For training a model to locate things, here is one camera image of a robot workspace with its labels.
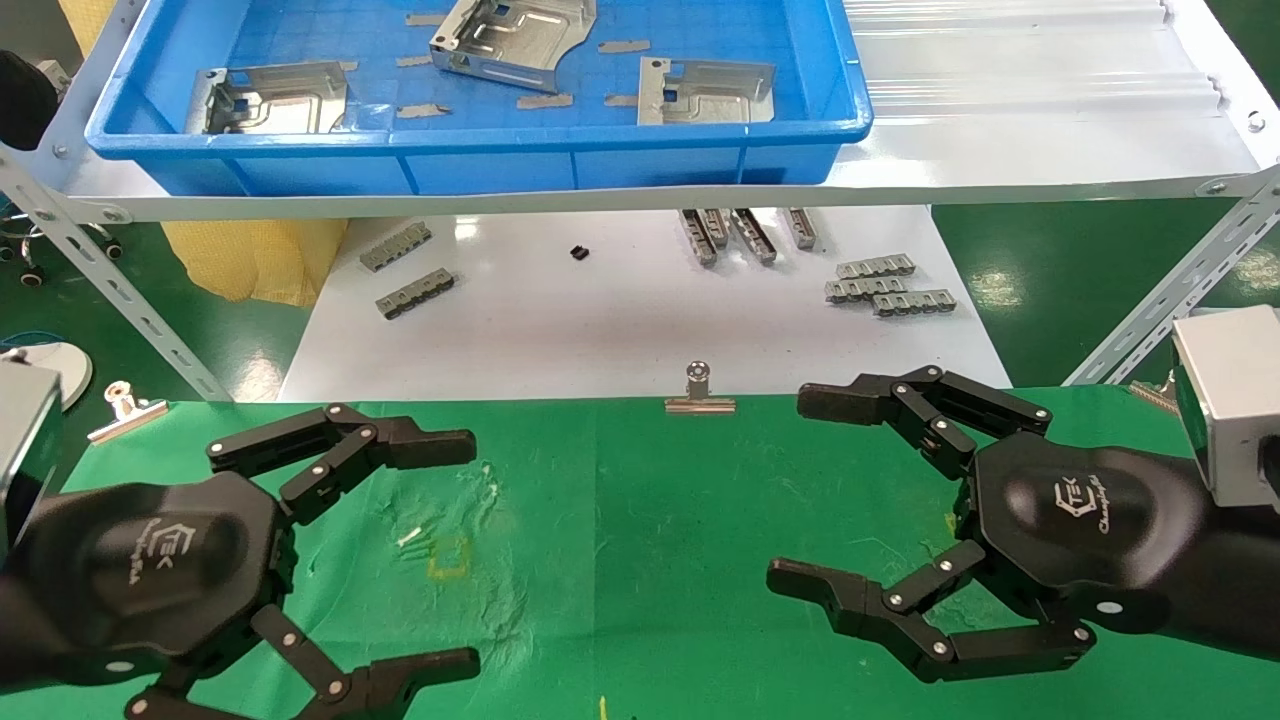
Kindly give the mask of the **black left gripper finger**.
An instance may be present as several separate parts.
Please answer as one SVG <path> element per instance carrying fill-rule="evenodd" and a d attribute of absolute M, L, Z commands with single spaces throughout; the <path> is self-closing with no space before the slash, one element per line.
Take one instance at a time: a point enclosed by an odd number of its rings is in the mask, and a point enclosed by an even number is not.
<path fill-rule="evenodd" d="M 422 430 L 410 416 L 367 416 L 332 404 L 211 442 L 214 471 L 253 478 L 306 462 L 279 491 L 283 512 L 298 525 L 319 519 L 375 470 L 465 465 L 477 456 L 471 430 Z"/>

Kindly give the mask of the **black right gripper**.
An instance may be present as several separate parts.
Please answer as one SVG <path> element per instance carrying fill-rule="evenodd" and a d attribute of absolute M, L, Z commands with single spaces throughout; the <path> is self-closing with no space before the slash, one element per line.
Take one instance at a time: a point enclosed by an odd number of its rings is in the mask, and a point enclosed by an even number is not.
<path fill-rule="evenodd" d="M 1210 495 L 1187 457 L 1055 443 L 1041 437 L 1050 410 L 936 365 L 806 383 L 797 413 L 884 424 L 941 475 L 969 474 L 956 502 L 965 541 L 891 587 L 791 559 L 767 569 L 771 592 L 814 603 L 832 632 L 883 647 L 920 682 L 1070 669 L 1096 644 L 1070 618 L 1194 635 L 1211 615 Z M 977 452 L 964 427 L 1001 441 Z M 1034 624 L 952 635 L 931 625 L 925 615 L 975 578 Z"/>

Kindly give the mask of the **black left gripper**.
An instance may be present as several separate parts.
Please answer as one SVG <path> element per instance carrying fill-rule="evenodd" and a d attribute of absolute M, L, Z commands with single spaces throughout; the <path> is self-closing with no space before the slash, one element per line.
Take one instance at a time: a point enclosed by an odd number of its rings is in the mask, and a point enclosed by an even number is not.
<path fill-rule="evenodd" d="M 343 673 L 279 607 L 296 564 L 278 501 L 233 471 L 46 498 L 15 544 L 15 688 L 161 673 L 127 719 L 241 719 L 188 693 L 260 639 L 314 691 L 296 719 L 403 719 L 422 688 L 479 675 L 471 647 Z"/>

